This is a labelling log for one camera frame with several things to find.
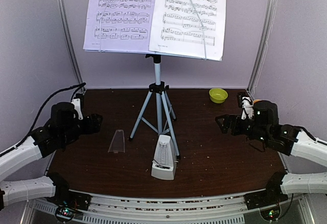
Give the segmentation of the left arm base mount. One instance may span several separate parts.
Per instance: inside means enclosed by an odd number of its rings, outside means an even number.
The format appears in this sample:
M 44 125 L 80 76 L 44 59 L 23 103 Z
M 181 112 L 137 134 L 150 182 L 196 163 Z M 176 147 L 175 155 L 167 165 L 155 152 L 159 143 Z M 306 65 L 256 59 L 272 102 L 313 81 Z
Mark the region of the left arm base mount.
M 91 195 L 69 191 L 68 195 L 63 199 L 54 196 L 46 197 L 46 200 L 60 207 L 68 207 L 69 209 L 76 211 L 87 211 L 91 202 Z

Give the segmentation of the white sheet music page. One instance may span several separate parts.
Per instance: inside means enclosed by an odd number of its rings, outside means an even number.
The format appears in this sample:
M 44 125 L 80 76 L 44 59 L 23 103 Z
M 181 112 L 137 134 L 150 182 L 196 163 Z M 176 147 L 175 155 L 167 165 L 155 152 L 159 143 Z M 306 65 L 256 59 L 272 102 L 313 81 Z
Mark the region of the white sheet music page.
M 220 61 L 226 0 L 155 0 L 149 50 Z

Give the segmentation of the purple sheet music page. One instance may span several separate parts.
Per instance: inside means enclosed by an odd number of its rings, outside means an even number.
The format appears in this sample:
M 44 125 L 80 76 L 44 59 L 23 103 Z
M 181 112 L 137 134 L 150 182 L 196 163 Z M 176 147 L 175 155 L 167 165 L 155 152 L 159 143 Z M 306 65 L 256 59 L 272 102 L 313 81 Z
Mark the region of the purple sheet music page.
M 155 0 L 89 0 L 83 49 L 148 53 Z

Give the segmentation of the grey metronome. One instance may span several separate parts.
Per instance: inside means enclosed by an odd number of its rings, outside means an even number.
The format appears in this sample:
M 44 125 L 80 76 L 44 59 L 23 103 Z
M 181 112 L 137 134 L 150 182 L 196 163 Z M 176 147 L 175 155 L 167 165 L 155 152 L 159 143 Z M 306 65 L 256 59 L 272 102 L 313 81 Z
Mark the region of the grey metronome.
M 159 180 L 172 181 L 175 178 L 176 168 L 177 157 L 172 138 L 160 135 L 152 160 L 151 176 Z

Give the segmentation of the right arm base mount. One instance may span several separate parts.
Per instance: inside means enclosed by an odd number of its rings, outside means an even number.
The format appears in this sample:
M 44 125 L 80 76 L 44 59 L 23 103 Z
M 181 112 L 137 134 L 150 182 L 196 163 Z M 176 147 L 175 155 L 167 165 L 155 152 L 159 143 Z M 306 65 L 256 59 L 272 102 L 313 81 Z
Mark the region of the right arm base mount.
M 267 190 L 247 193 L 244 195 L 244 201 L 248 210 L 275 205 L 286 200 L 288 200 L 288 195 L 269 193 Z

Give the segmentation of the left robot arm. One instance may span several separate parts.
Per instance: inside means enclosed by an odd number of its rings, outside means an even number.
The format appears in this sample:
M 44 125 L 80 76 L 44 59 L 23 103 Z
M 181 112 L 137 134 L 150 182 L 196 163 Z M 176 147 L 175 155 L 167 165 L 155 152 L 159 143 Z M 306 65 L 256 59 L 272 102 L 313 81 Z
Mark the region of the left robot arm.
M 100 131 L 103 117 L 98 114 L 84 116 L 83 95 L 77 92 L 86 84 L 80 83 L 52 93 L 41 105 L 45 105 L 58 93 L 73 91 L 69 102 L 59 102 L 51 107 L 50 118 L 36 128 L 31 125 L 28 133 L 17 144 L 1 152 L 1 208 L 21 201 L 47 198 L 50 202 L 74 209 L 78 198 L 70 191 L 68 182 L 58 173 L 50 173 L 30 180 L 8 182 L 6 178 L 24 166 L 44 159 L 58 149 L 65 150 L 80 136 Z

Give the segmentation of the clear metronome front cover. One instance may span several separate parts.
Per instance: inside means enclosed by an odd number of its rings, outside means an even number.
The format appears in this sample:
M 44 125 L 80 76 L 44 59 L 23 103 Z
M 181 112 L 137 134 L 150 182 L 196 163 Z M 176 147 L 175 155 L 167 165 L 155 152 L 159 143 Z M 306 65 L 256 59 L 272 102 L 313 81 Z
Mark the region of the clear metronome front cover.
M 125 135 L 122 129 L 117 129 L 110 142 L 108 152 L 125 153 Z

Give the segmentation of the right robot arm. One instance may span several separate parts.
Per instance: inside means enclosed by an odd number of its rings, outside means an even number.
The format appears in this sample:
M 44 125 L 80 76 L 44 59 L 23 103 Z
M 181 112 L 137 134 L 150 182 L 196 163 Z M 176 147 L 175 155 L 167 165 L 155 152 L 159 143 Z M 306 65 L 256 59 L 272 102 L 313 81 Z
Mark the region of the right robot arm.
M 326 141 L 314 137 L 307 129 L 290 124 L 281 125 L 275 103 L 267 100 L 240 101 L 240 115 L 221 115 L 215 118 L 222 133 L 245 135 L 266 148 L 287 156 L 307 159 L 326 166 Z M 266 204 L 273 204 L 281 196 L 293 193 L 326 193 L 326 173 L 275 173 L 262 193 Z

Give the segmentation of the light blue music stand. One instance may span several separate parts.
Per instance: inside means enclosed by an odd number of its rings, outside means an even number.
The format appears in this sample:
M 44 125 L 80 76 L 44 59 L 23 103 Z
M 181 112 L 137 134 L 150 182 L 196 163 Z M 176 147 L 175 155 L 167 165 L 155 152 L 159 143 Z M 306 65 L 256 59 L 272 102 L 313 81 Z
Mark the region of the light blue music stand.
M 215 120 L 223 105 L 213 103 L 206 89 L 171 89 L 150 92 L 156 69 L 146 54 L 87 53 L 85 110 L 99 113 L 98 133 L 84 137 L 87 145 L 106 145 L 117 129 L 138 147 L 153 148 L 160 135 L 177 140 L 179 150 L 187 142 L 215 148 L 222 137 Z

